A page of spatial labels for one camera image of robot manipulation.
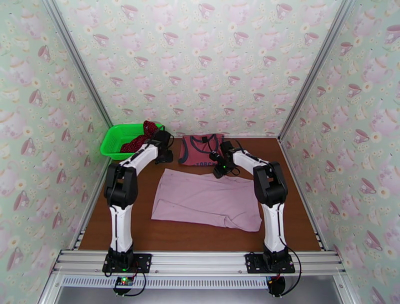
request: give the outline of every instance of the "red cloth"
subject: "red cloth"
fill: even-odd
[[[178,163],[187,166],[214,166],[217,162],[210,159],[210,149],[222,155],[220,145],[224,142],[224,138],[224,134],[219,133],[184,135]]]
[[[139,135],[134,140],[124,143],[121,147],[121,153],[135,153],[141,146],[159,130],[154,122],[146,120],[143,123],[143,135]]]

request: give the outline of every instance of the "pink cloth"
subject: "pink cloth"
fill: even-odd
[[[260,230],[261,218],[253,181],[213,174],[165,169],[155,194],[152,220]]]

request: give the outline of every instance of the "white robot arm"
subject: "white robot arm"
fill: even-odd
[[[171,134],[159,130],[154,139],[143,144],[130,158],[108,166],[104,186],[104,196],[111,213],[112,239],[102,271],[111,273],[131,272],[133,269],[144,272],[149,264],[137,267],[136,258],[146,255],[134,254],[134,242],[131,235],[132,206],[138,196],[138,175],[151,161],[170,163],[172,151],[168,143]]]
[[[229,141],[220,145],[222,155],[210,153],[210,159],[217,162],[214,175],[218,179],[237,166],[253,175],[254,194],[261,203],[264,213],[265,238],[263,261],[270,273],[294,273],[292,258],[284,236],[283,212],[288,187],[281,169],[276,161],[266,161],[248,151],[234,148]]]

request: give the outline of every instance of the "wallpaper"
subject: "wallpaper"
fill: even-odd
[[[114,124],[276,136],[338,0],[57,0]]]
[[[363,303],[400,303],[399,8],[356,4],[284,138],[319,230]]]
[[[0,303],[39,300],[106,161],[107,127],[40,3],[0,3]]]

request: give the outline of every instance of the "brown wooden tabletop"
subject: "brown wooden tabletop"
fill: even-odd
[[[267,161],[280,163],[287,182],[288,196],[284,207],[284,234],[287,245],[297,251],[318,251],[320,247],[292,179],[288,165],[276,139],[238,139],[244,149]],[[205,224],[151,220],[153,202],[159,180],[165,168],[193,174],[206,174],[212,166],[198,167],[178,164],[181,140],[172,145],[172,163],[150,163],[138,176],[138,197],[133,204],[131,233],[134,250],[141,251],[262,251],[265,236],[264,217],[258,232],[215,227]],[[252,179],[240,170],[240,177]],[[111,217],[103,192],[97,201],[80,244],[80,250],[108,250],[111,242]]]

